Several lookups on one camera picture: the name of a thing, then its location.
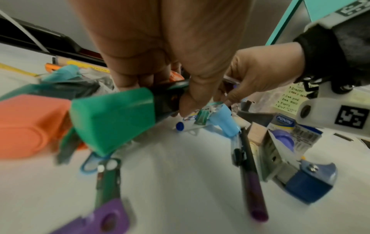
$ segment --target scissors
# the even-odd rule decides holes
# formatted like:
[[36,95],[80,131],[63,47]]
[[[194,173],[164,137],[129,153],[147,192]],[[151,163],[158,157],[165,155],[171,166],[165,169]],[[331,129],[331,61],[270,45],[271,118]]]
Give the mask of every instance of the scissors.
[[[85,160],[85,162],[80,167],[80,172],[85,175],[94,174],[98,171],[98,164],[100,161],[110,159],[113,153],[110,153],[104,157],[100,157],[97,153],[91,152],[89,157]],[[90,165],[92,163],[96,164],[96,168],[93,169],[85,169],[86,165]]]

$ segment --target tabletop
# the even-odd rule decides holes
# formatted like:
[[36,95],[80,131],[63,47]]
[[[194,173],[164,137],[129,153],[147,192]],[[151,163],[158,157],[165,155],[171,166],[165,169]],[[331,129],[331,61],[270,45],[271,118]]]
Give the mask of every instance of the tabletop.
[[[23,68],[38,53],[0,45]],[[50,58],[30,63],[40,73]],[[178,133],[180,117],[168,118],[115,153],[122,160],[121,197],[133,218],[129,234],[369,233],[370,151],[325,130],[305,154],[334,162],[338,179],[318,202],[305,205],[274,182],[262,183],[270,219],[257,223],[245,210],[240,171],[231,163],[230,139],[213,127]],[[79,167],[89,152],[55,166],[52,155],[0,161],[0,234],[47,234],[94,209],[96,174]]]

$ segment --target blue pen cap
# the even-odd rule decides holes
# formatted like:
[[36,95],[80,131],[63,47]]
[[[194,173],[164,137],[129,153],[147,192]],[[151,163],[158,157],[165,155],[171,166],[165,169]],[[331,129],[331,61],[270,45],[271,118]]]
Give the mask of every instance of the blue pen cap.
[[44,77],[43,81],[48,82],[61,82],[80,76],[79,68],[76,65],[67,65],[59,68],[50,75]]
[[233,137],[237,135],[240,131],[239,125],[236,124],[231,116],[231,110],[225,105],[219,106],[216,112],[213,112],[209,116],[209,121],[213,125],[218,125],[228,137]]

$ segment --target marker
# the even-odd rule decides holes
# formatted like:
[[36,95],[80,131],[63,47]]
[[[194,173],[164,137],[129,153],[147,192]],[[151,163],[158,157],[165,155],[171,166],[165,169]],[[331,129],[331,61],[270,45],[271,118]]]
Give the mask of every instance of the marker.
[[265,199],[263,198],[262,188],[247,132],[248,130],[243,128],[239,133],[242,152],[245,158],[239,166],[242,174],[244,195],[251,216],[259,222],[266,222],[269,219],[269,215],[267,213]]

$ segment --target hand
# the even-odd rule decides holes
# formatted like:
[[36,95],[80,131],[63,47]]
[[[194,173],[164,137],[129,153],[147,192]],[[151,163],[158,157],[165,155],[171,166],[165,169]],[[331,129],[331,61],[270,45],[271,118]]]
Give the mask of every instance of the hand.
[[243,35],[250,0],[70,0],[121,90],[192,74],[186,116],[215,94]]
[[[224,98],[225,104],[293,82],[303,73],[304,63],[304,53],[297,42],[238,50],[226,75],[241,83]],[[225,91],[228,90],[221,86],[217,99],[222,99],[220,94]]]

